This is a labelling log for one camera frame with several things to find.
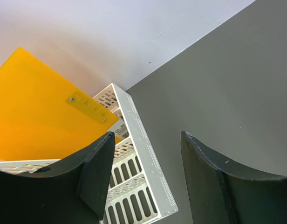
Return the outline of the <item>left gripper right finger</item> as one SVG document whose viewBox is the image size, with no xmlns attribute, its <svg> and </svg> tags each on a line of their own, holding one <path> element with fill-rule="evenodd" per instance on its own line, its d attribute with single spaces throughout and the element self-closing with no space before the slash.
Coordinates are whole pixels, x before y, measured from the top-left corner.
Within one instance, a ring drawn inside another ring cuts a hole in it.
<svg viewBox="0 0 287 224">
<path fill-rule="evenodd" d="M 181 133 L 195 224 L 287 224 L 287 176 L 260 171 Z"/>
</svg>

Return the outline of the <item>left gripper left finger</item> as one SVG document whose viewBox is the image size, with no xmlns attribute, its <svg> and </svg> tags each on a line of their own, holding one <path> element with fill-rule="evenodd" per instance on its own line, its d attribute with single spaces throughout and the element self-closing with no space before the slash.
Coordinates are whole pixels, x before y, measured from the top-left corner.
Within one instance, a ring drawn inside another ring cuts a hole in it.
<svg viewBox="0 0 287 224">
<path fill-rule="evenodd" d="M 33 173 L 0 171 L 0 224 L 97 224 L 103 219 L 115 152 L 107 132 Z"/>
</svg>

